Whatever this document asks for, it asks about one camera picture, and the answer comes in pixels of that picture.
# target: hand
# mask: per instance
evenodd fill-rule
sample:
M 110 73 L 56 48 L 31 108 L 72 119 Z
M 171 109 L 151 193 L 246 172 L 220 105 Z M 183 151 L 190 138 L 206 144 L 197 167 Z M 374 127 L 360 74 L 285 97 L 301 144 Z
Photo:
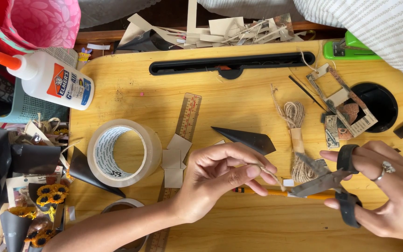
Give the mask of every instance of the hand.
M 227 191 L 243 184 L 266 196 L 268 191 L 255 177 L 276 184 L 271 175 L 261 173 L 259 167 L 276 173 L 262 154 L 242 143 L 223 143 L 195 150 L 191 153 L 181 190 L 173 197 L 174 209 L 182 222 L 192 223 L 205 216 Z
M 321 151 L 320 155 L 336 162 L 338 152 Z M 403 239 L 403 157 L 382 141 L 370 141 L 352 153 L 354 167 L 369 179 L 381 175 L 383 161 L 396 169 L 375 182 L 389 200 L 374 210 L 356 205 L 355 219 L 377 236 Z M 336 199 L 327 199 L 324 204 L 333 209 L 340 208 Z

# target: elmer's glue bottle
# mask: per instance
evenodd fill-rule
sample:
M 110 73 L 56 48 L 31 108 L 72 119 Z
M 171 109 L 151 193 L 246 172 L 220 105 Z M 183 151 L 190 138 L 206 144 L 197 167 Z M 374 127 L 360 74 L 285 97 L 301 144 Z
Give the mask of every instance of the elmer's glue bottle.
M 0 64 L 22 79 L 24 92 L 32 97 L 78 110 L 93 100 L 93 80 L 46 52 L 13 57 L 0 52 Z

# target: tape roll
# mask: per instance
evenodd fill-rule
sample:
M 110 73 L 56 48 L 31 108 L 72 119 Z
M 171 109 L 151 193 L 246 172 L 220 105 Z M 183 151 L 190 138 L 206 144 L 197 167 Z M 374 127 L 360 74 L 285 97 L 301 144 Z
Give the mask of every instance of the tape roll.
M 102 214 L 108 213 L 108 212 L 113 212 L 113 211 L 118 211 L 118 210 L 123 210 L 123 209 L 143 207 L 143 206 L 144 206 L 144 204 L 137 201 L 136 199 L 120 199 L 118 201 L 111 203 L 108 207 L 106 207 L 102 211 Z M 114 252 L 138 252 L 144 246 L 144 244 L 146 243 L 148 238 L 149 238 L 149 235 L 146 235 L 142 238 L 139 238 L 135 241 L 132 241 L 131 243 L 128 243 L 128 244 L 116 249 Z
M 144 145 L 144 159 L 133 174 L 120 169 L 113 156 L 116 140 L 130 130 L 139 135 Z M 133 185 L 152 174 L 160 164 L 161 155 L 161 142 L 155 131 L 127 119 L 116 119 L 102 124 L 88 144 L 88 165 L 94 176 L 102 183 L 114 187 Z

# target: stapler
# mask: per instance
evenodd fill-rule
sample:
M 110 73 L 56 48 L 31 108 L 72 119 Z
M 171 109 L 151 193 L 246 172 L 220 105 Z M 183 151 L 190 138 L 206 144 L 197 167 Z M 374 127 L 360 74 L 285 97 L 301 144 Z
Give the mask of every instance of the stapler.
M 340 41 L 329 41 L 323 48 L 324 57 L 328 60 L 381 60 L 351 32 L 347 31 Z

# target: pencil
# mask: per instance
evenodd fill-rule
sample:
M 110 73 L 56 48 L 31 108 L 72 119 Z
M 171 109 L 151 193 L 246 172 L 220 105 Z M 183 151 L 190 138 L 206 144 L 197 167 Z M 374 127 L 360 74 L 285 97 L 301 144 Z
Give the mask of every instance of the pencil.
M 236 187 L 232 189 L 233 192 L 243 192 L 243 193 L 255 193 L 251 188 L 247 187 Z M 278 190 L 268 190 L 269 195 L 278 195 L 278 196 L 285 196 L 285 197 L 296 197 L 293 193 L 291 192 L 283 192 L 283 191 L 278 191 Z M 307 196 L 306 198 L 308 199 L 317 199 L 317 200 L 325 200 L 328 198 L 334 198 L 334 195 L 329 195 L 329 194 L 322 194 L 322 193 L 316 193 Z

